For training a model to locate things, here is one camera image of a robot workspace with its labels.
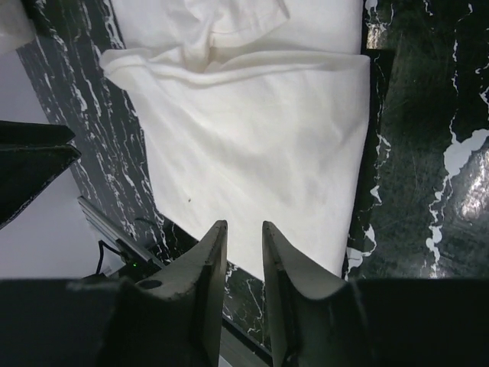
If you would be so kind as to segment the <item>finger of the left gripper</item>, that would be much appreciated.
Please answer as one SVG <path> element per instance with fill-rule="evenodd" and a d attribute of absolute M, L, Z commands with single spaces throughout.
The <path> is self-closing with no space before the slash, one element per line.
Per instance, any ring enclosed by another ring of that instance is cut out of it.
<path fill-rule="evenodd" d="M 1 227 L 81 157 L 71 145 L 1 149 Z"/>
<path fill-rule="evenodd" d="M 75 138 L 64 125 L 1 121 L 1 145 L 59 146 Z"/>

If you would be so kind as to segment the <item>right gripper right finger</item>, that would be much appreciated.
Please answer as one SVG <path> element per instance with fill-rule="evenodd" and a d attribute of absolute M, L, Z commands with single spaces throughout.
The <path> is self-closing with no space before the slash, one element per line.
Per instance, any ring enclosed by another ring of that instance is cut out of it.
<path fill-rule="evenodd" d="M 485 279 L 344 281 L 262 226 L 275 366 L 486 366 Z"/>

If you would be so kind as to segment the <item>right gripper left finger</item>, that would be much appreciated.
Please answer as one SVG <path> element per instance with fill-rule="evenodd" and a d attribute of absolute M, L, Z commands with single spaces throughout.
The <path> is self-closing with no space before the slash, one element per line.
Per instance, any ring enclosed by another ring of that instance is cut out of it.
<path fill-rule="evenodd" d="M 1 282 L 3 366 L 216 366 L 228 224 L 149 278 Z"/>

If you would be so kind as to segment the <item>white t shirt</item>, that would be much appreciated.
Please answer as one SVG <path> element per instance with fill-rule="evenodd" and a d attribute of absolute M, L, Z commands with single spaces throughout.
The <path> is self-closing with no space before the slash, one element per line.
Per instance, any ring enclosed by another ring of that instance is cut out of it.
<path fill-rule="evenodd" d="M 144 133 L 154 201 L 264 276 L 261 226 L 340 274 L 369 123 L 360 1 L 115 1 L 105 76 Z"/>

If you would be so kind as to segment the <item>white plastic basket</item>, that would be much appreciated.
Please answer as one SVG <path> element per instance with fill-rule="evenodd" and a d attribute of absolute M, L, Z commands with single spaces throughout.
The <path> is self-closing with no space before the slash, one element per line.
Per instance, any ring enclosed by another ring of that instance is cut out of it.
<path fill-rule="evenodd" d="M 33 21 L 28 17 L 21 0 L 1 0 L 0 54 L 8 54 L 35 39 Z"/>

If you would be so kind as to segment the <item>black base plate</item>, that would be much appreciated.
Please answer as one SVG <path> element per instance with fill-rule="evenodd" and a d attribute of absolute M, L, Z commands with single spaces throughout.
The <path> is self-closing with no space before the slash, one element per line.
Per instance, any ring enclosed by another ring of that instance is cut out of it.
<path fill-rule="evenodd" d="M 132 228 L 140 226 L 153 236 L 146 245 L 139 245 L 133 234 L 124 232 L 87 199 L 81 196 L 78 201 L 88 223 L 108 245 L 117 248 L 123 243 L 146 260 L 157 259 L 159 265 L 169 264 L 196 244 L 179 226 L 158 215 L 154 222 L 145 218 L 131 222 Z M 222 314 L 222 357 L 233 366 L 272 366 L 264 283 L 231 262 Z"/>

